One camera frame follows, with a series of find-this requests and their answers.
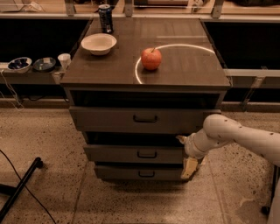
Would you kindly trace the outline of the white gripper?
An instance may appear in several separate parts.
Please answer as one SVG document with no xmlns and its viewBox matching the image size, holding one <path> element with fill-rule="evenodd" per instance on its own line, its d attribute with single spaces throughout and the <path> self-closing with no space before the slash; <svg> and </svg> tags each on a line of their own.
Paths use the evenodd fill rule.
<svg viewBox="0 0 280 224">
<path fill-rule="evenodd" d="M 202 159 L 210 150 L 227 144 L 226 141 L 208 136 L 203 129 L 190 136 L 178 135 L 176 138 L 185 146 L 185 154 L 188 156 L 183 159 L 183 180 L 188 180 L 196 172 L 199 164 L 197 159 Z"/>
</svg>

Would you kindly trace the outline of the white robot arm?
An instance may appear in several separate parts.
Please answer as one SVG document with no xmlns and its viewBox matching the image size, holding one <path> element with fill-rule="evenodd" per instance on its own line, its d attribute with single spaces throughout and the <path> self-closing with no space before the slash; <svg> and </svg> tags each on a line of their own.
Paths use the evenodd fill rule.
<svg viewBox="0 0 280 224">
<path fill-rule="evenodd" d="M 236 143 L 274 165 L 270 207 L 267 224 L 280 224 L 280 134 L 243 126 L 224 115 L 209 115 L 202 129 L 190 136 L 178 135 L 184 145 L 181 178 L 188 180 L 197 170 L 199 160 L 212 149 Z"/>
</svg>

